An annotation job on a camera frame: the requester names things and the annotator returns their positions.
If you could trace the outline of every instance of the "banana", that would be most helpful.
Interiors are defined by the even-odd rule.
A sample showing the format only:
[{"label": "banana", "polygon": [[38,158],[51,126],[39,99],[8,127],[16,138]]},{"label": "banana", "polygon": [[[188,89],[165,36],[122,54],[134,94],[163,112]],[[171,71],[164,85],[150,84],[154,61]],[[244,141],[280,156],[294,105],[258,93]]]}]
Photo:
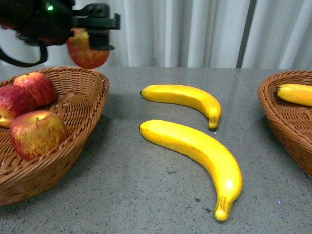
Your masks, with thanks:
[{"label": "banana", "polygon": [[153,119],[142,123],[139,130],[149,141],[189,156],[209,172],[217,192],[214,215],[226,220],[243,188],[243,176],[232,153],[213,137],[178,123]]},{"label": "banana", "polygon": [[209,119],[209,128],[218,126],[222,114],[220,103],[211,94],[187,85],[154,84],[144,88],[140,94],[149,101],[189,106],[197,109]]},{"label": "banana", "polygon": [[312,106],[312,86],[303,84],[282,84],[275,89],[275,94],[285,101]]}]

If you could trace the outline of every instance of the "red apple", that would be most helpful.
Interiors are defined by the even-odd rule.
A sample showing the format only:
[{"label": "red apple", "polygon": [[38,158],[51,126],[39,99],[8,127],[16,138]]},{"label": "red apple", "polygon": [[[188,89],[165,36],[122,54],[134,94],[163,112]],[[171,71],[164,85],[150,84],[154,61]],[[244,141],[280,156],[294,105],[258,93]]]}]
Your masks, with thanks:
[{"label": "red apple", "polygon": [[31,72],[21,75],[13,84],[27,89],[36,99],[37,106],[50,104],[57,99],[54,85],[44,73]]},{"label": "red apple", "polygon": [[109,50],[92,50],[89,45],[89,35],[84,28],[73,28],[74,36],[67,41],[67,49],[70,57],[76,65],[86,69],[93,69],[103,65]]},{"label": "red apple", "polygon": [[25,88],[12,84],[0,87],[0,126],[9,128],[13,119],[35,108],[36,100]]},{"label": "red apple", "polygon": [[14,119],[10,138],[18,155],[27,161],[40,157],[68,138],[63,120],[54,112],[38,110]]}]

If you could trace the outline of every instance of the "wicker basket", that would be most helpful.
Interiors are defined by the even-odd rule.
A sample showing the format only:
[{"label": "wicker basket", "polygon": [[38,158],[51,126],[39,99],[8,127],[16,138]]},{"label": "wicker basket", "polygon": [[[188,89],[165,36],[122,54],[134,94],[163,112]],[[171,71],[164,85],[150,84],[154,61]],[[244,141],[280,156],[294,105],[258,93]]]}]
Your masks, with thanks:
[{"label": "wicker basket", "polygon": [[260,84],[258,97],[272,131],[312,178],[312,108],[278,98],[275,88],[285,83],[312,85],[312,71],[286,71],[269,76]]},{"label": "wicker basket", "polygon": [[[73,166],[98,122],[109,91],[108,78],[78,67],[36,70],[53,82],[58,99],[42,107],[57,113],[69,137],[59,146],[29,162],[14,150],[8,129],[0,127],[0,205],[12,204],[54,186]],[[16,77],[0,82],[12,84]]]}]

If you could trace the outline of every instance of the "white curtain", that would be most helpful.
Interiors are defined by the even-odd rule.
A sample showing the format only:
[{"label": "white curtain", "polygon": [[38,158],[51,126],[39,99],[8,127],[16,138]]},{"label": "white curtain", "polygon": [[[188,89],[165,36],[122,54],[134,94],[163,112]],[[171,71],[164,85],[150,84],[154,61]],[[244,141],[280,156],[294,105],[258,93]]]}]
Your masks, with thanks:
[{"label": "white curtain", "polygon": [[[312,69],[312,0],[258,0],[252,14],[251,0],[76,0],[75,8],[93,2],[121,14],[104,66],[236,68],[240,55],[242,68]],[[0,46],[16,59],[39,59],[11,30],[0,30]],[[48,51],[46,65],[74,65],[66,45]]]}]

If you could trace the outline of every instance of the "stone table surface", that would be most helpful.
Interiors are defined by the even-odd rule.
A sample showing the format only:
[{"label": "stone table surface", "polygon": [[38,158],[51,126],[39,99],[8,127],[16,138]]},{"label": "stone table surface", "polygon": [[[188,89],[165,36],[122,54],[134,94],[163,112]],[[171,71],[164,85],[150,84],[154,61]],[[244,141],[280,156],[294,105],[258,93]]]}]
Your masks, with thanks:
[{"label": "stone table surface", "polygon": [[[1,80],[44,68],[2,66]],[[257,97],[281,70],[98,68],[110,81],[101,118],[71,170],[52,188],[0,207],[2,234],[309,234],[312,180],[272,133]],[[150,84],[201,88],[223,108],[219,127],[195,109],[144,100]],[[244,177],[226,221],[214,216],[208,172],[187,156],[155,145],[139,125],[158,118],[199,129],[223,143]]]}]

